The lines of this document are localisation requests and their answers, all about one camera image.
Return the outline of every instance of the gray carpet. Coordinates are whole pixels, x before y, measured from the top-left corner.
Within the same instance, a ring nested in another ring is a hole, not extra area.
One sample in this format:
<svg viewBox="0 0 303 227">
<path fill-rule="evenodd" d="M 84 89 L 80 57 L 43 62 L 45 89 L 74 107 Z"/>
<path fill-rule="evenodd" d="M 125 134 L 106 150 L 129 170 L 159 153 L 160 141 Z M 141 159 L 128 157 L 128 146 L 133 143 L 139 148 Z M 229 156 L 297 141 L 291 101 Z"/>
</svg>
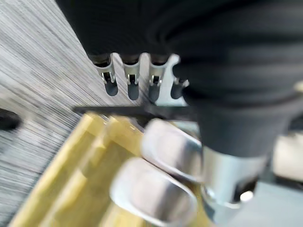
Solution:
<svg viewBox="0 0 303 227">
<path fill-rule="evenodd" d="M 0 131 L 0 226 L 9 223 L 77 124 L 72 106 L 142 100 L 127 98 L 122 63 L 114 58 L 119 93 L 109 97 L 54 0 L 1 1 L 0 108 L 18 113 L 23 125 Z M 146 55 L 141 62 L 142 85 Z"/>
</svg>

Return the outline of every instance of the black cloth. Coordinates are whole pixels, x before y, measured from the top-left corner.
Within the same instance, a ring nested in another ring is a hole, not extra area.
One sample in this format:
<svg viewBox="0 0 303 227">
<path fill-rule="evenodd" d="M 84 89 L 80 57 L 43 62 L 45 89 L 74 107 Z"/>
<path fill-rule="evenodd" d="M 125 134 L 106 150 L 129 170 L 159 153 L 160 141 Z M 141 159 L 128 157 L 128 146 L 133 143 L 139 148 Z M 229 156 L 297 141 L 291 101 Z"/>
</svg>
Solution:
<svg viewBox="0 0 303 227">
<path fill-rule="evenodd" d="M 273 149 L 302 111 L 303 2 L 57 0 L 88 57 L 176 53 L 201 141 L 240 157 Z"/>
</svg>

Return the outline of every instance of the black object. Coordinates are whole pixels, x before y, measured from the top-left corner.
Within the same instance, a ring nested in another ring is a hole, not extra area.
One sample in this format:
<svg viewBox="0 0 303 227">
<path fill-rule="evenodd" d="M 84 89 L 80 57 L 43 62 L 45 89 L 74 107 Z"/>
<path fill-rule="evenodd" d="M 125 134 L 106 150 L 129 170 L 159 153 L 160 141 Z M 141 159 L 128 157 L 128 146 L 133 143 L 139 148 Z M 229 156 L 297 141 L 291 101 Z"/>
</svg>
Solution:
<svg viewBox="0 0 303 227">
<path fill-rule="evenodd" d="M 22 120 L 18 114 L 0 109 L 0 130 L 13 130 L 19 127 L 21 123 Z"/>
<path fill-rule="evenodd" d="M 104 53 L 178 54 L 201 142 L 239 157 L 273 150 L 303 110 L 303 2 L 57 0 L 92 60 Z"/>
<path fill-rule="evenodd" d="M 179 78 L 175 78 L 172 87 L 171 87 L 171 91 L 170 91 L 170 96 L 173 99 L 178 99 L 180 97 L 183 96 L 183 89 L 184 89 L 184 82 L 186 80 L 183 79 L 179 79 Z"/>
<path fill-rule="evenodd" d="M 109 79 L 105 85 L 105 90 L 110 96 L 115 96 L 118 94 L 118 85 L 117 85 L 117 80 L 115 79 L 114 82 L 111 82 Z"/>
<path fill-rule="evenodd" d="M 76 113 L 96 112 L 105 116 L 121 115 L 137 119 L 151 120 L 160 118 L 168 121 L 196 121 L 196 115 L 190 106 L 76 106 Z"/>
<path fill-rule="evenodd" d="M 127 85 L 127 93 L 131 100 L 137 100 L 139 97 L 139 83 L 135 84 L 134 81 L 131 81 L 131 84 Z"/>
<path fill-rule="evenodd" d="M 157 99 L 159 98 L 160 94 L 160 86 L 158 84 L 149 85 L 148 87 L 148 99 L 155 103 Z"/>
</svg>

